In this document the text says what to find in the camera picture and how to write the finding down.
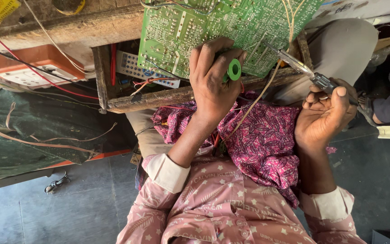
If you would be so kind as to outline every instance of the hand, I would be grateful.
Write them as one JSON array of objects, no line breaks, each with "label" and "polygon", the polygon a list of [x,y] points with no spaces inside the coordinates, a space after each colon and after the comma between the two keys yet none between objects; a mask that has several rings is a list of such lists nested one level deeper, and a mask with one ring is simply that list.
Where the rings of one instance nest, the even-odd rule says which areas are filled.
[{"label": "hand", "polygon": [[189,59],[190,81],[194,91],[197,111],[195,117],[213,128],[230,112],[240,93],[241,79],[223,83],[231,60],[238,59],[243,67],[247,52],[240,48],[230,49],[214,60],[215,54],[224,48],[230,48],[234,41],[219,37],[202,43],[192,50]]},{"label": "hand", "polygon": [[355,88],[341,79],[333,79],[340,86],[333,94],[326,94],[316,85],[303,101],[294,131],[297,146],[305,151],[324,150],[329,141],[355,117],[357,107],[351,106],[348,96],[358,98]]}]

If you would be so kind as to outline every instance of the gray floor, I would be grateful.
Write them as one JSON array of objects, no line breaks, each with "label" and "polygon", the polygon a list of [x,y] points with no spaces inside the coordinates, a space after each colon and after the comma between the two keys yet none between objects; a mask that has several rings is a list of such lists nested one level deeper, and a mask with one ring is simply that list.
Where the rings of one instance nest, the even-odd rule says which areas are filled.
[{"label": "gray floor", "polygon": [[[354,124],[330,144],[338,149],[330,162],[337,184],[356,198],[357,234],[371,243],[371,230],[390,230],[390,140],[377,139],[377,129],[361,117]],[[62,171],[1,188],[0,243],[115,243],[137,195],[129,157],[68,166],[72,182],[53,195],[43,189]],[[303,213],[296,214],[304,223]]]}]

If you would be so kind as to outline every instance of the dark green cloth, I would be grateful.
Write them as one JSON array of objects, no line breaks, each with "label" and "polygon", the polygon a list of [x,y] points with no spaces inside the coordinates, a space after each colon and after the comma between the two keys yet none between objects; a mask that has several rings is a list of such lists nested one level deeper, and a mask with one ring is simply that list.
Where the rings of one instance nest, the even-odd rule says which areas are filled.
[{"label": "dark green cloth", "polygon": [[[71,101],[63,97],[56,98]],[[85,140],[97,137],[109,129],[100,126],[100,113],[96,109],[3,89],[0,89],[0,128],[5,127],[13,102],[16,102],[16,108],[11,113],[9,126],[15,131],[6,134],[23,141],[38,142],[30,135],[40,140],[57,137]],[[100,151],[105,140],[106,136],[86,142],[58,139],[45,143],[71,145],[96,152]],[[65,160],[80,164],[89,157],[90,153],[78,150],[34,146],[0,136],[0,177],[41,169]]]}]

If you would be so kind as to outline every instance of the soldering iron handle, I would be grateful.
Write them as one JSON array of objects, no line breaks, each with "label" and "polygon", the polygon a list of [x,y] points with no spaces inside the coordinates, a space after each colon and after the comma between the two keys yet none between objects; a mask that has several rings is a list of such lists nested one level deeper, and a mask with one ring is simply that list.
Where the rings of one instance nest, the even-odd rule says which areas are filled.
[{"label": "soldering iron handle", "polygon": [[[311,81],[327,94],[332,94],[333,90],[339,86],[336,82],[329,80],[329,78],[317,72],[314,73],[314,77],[311,78]],[[358,106],[357,100],[353,97],[349,96],[348,100],[351,105]]]}]

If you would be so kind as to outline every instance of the shirt button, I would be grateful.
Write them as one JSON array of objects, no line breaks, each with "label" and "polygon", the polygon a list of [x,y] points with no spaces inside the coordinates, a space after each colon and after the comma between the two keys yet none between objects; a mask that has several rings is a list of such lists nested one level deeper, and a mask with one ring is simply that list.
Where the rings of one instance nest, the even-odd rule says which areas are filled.
[{"label": "shirt button", "polygon": [[246,230],[242,230],[240,232],[240,234],[243,236],[243,237],[248,237],[248,232]]}]

